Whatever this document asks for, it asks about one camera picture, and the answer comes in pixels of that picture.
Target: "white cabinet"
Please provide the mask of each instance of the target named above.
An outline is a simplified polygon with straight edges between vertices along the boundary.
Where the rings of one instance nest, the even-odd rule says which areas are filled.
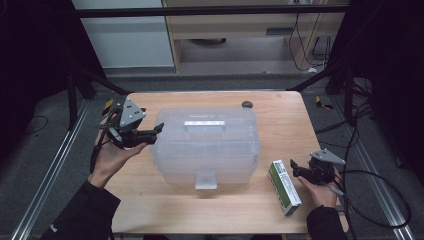
[[[162,7],[160,0],[73,0],[73,3],[76,9]],[[105,70],[174,67],[164,17],[82,18],[81,21]]]

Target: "small round object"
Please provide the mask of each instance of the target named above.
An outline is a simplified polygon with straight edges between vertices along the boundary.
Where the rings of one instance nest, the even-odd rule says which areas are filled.
[[[243,108],[252,108],[253,107],[253,103],[251,101],[244,101],[241,106]]]

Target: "plastic storage box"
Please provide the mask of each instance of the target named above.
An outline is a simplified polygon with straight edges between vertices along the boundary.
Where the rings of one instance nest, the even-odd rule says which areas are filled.
[[[246,183],[260,151],[256,115],[248,108],[170,108],[156,124],[163,131],[151,146],[167,183],[216,189],[219,183]]]

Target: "gray carpet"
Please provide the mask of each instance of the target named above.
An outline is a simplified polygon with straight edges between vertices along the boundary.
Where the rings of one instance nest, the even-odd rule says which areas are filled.
[[[151,77],[112,79],[117,85],[136,92],[145,91],[183,91],[183,90],[233,90],[233,89],[285,89],[292,87],[308,76],[283,75],[233,75],[209,77]],[[89,156],[100,121],[100,113],[104,103],[109,98],[122,99],[101,85],[94,84],[98,90],[95,100],[89,101],[90,107],[78,133],[72,149],[56,179],[44,207],[34,223],[32,234],[42,233],[59,214],[73,193],[88,175]],[[337,105],[340,96],[327,98],[320,87],[314,87],[303,93],[305,105],[310,114],[314,128],[322,129],[342,121],[339,112],[318,107],[315,96],[321,95],[329,104]],[[355,98],[359,105],[364,100]],[[0,235],[10,235],[30,204],[44,174],[63,140],[68,125],[68,109],[66,92],[58,93],[44,99],[37,105],[36,114],[28,127],[32,134],[22,136],[9,157],[8,168],[2,172],[0,179]],[[343,125],[334,130],[318,134],[321,147],[330,149],[344,158],[349,134]],[[424,217],[421,203],[424,202],[424,188],[411,170],[396,167],[395,156],[390,150],[378,124],[373,120],[372,113],[360,118],[358,123],[359,139],[366,147],[367,153],[378,169],[378,173],[386,177],[404,195],[412,208],[412,221],[409,224],[415,239],[424,239]],[[347,159],[347,169],[363,169],[355,147],[352,147]],[[370,178],[363,174],[348,174],[346,184],[349,198],[360,212],[387,224],[384,209],[381,207],[375,190],[370,184]],[[397,204],[403,210],[402,202],[396,198]],[[356,212],[351,213],[352,228],[358,239],[398,239],[393,230],[372,224]],[[303,239],[304,236],[289,236],[292,239]]]

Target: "aluminum rail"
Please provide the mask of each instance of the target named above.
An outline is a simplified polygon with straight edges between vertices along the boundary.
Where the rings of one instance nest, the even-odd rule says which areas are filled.
[[[74,128],[66,134],[59,150],[54,157],[52,164],[47,170],[46,175],[44,176],[43,181],[41,182],[34,198],[32,199],[29,207],[27,208],[24,216],[19,222],[18,226],[15,228],[15,231],[12,233],[12,240],[25,240],[28,238],[32,227],[34,226],[35,221],[37,220],[38,215],[40,214],[41,209],[44,206],[44,203],[50,193],[50,190],[56,181],[56,178],[62,168],[63,163],[69,153],[69,150],[77,136],[81,125],[84,122],[84,119],[87,115],[88,108],[90,106],[90,100],[84,100],[81,106],[81,109],[78,114],[78,120]]]
[[[344,119],[344,114],[342,110],[343,103],[341,102],[341,100],[337,97],[330,96],[330,98],[332,99],[333,103],[335,103],[335,108],[338,114],[340,115],[341,119]],[[352,136],[353,132],[349,127],[346,127],[346,131],[348,132],[349,136]],[[357,144],[353,146],[353,149],[356,150],[358,158],[361,160],[360,162],[364,170],[378,174],[377,168],[372,163],[372,160],[360,139],[358,140]],[[374,189],[377,199],[380,202],[380,205],[390,224],[394,226],[404,223],[405,218],[386,183],[380,179],[370,178],[370,184],[371,187]],[[403,228],[393,229],[393,232],[399,240],[415,239],[408,225]]]
[[[349,4],[315,5],[250,5],[250,6],[204,6],[123,9],[78,9],[73,11],[47,11],[47,15],[73,16],[79,18],[153,17],[189,15],[239,15],[239,14],[284,14],[284,13],[340,13],[366,10],[371,5]]]

